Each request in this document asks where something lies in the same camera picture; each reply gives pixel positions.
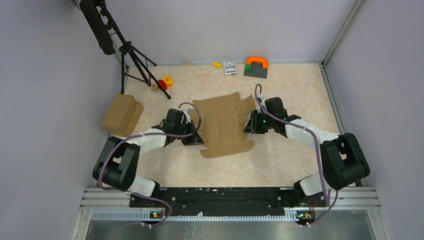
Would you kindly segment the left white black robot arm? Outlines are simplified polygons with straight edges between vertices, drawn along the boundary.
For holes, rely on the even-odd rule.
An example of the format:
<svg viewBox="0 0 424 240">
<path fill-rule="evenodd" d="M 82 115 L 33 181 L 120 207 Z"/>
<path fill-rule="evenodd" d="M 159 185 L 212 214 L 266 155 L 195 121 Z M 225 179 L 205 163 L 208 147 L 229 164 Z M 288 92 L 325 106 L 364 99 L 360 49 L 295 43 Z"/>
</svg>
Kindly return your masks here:
<svg viewBox="0 0 424 240">
<path fill-rule="evenodd" d="M 204 144 L 198 133 L 202 120 L 193 120 L 189 116 L 192 112 L 190 108 L 171 108 L 160 124 L 145 132 L 127 138 L 109 137 L 93 168 L 93 178 L 107 189 L 136 193 L 147 206 L 156 206 L 161 198 L 160 184 L 137 175 L 139 158 L 176 140 L 185 146 Z"/>
</svg>

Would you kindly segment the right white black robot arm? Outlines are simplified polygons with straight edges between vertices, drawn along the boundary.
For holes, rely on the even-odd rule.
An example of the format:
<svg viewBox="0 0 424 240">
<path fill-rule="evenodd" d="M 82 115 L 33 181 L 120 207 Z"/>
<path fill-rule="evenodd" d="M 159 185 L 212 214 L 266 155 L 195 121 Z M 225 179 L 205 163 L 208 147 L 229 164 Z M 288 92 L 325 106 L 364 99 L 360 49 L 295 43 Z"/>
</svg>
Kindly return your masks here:
<svg viewBox="0 0 424 240">
<path fill-rule="evenodd" d="M 249 134 L 270 130 L 315 150 L 318 172 L 294 184 L 293 200 L 307 206 L 315 194 L 341 190 L 365 177 L 371 170 L 356 136 L 322 130 L 295 114 L 288 115 L 279 97 L 258 98 L 259 109 L 250 114 L 244 129 Z"/>
</svg>

